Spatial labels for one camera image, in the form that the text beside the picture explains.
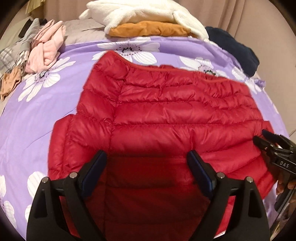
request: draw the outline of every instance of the beige curtain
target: beige curtain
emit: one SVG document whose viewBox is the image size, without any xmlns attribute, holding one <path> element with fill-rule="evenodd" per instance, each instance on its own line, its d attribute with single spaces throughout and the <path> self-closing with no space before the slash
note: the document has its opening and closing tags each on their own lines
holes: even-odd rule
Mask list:
<svg viewBox="0 0 296 241">
<path fill-rule="evenodd" d="M 213 26 L 235 36 L 245 0 L 175 0 L 204 26 Z"/>
<path fill-rule="evenodd" d="M 42 6 L 45 0 L 29 0 L 26 7 L 26 14 L 32 12 L 34 9 Z"/>
<path fill-rule="evenodd" d="M 245 0 L 175 0 L 204 26 L 219 27 L 235 35 Z M 45 17 L 56 21 L 77 19 L 89 0 L 47 0 Z"/>
</svg>

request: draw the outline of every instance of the white fleece blanket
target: white fleece blanket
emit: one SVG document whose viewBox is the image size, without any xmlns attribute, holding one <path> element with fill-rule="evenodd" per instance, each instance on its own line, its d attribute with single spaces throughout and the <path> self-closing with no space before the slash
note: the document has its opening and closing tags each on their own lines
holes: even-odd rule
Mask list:
<svg viewBox="0 0 296 241">
<path fill-rule="evenodd" d="M 177 23 L 191 29 L 199 39 L 209 36 L 205 27 L 189 11 L 173 0 L 97 0 L 87 3 L 79 19 L 93 18 L 105 25 L 105 33 L 123 23 L 144 20 Z"/>
</svg>

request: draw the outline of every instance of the navy blue clothing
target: navy blue clothing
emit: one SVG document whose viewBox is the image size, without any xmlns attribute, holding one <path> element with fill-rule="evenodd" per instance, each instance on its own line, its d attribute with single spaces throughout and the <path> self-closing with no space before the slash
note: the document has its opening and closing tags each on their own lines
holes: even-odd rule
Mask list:
<svg viewBox="0 0 296 241">
<path fill-rule="evenodd" d="M 232 54 L 240 63 L 244 73 L 252 77 L 259 65 L 259 59 L 252 49 L 237 42 L 228 32 L 220 28 L 206 27 L 209 39 Z"/>
</svg>

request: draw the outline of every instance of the pink folded clothing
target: pink folded clothing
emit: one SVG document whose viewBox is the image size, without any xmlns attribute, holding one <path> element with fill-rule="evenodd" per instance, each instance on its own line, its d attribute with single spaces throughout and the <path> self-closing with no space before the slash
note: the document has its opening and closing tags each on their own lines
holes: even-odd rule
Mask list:
<svg viewBox="0 0 296 241">
<path fill-rule="evenodd" d="M 60 53 L 65 38 L 66 26 L 63 21 L 56 24 L 49 21 L 34 37 L 31 44 L 31 53 L 26 65 L 27 73 L 39 73 L 48 70 L 54 65 Z"/>
</svg>

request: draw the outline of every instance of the orange folded cloth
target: orange folded cloth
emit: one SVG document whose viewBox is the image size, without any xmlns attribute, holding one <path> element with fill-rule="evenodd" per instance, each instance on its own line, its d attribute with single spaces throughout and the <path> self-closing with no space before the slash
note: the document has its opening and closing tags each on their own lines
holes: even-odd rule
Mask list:
<svg viewBox="0 0 296 241">
<path fill-rule="evenodd" d="M 60 55 L 58 49 L 64 42 L 65 32 L 63 22 L 54 24 L 53 20 L 38 32 L 31 44 L 32 50 L 25 69 L 27 73 L 39 73 L 54 65 Z"/>
<path fill-rule="evenodd" d="M 149 35 L 187 37 L 190 31 L 189 28 L 179 24 L 141 21 L 139 23 L 124 23 L 116 28 L 111 28 L 109 35 L 114 37 L 138 37 Z"/>
<path fill-rule="evenodd" d="M 14 67 L 10 74 L 4 73 L 0 91 L 0 99 L 3 101 L 22 80 L 22 71 L 19 67 Z"/>
</svg>

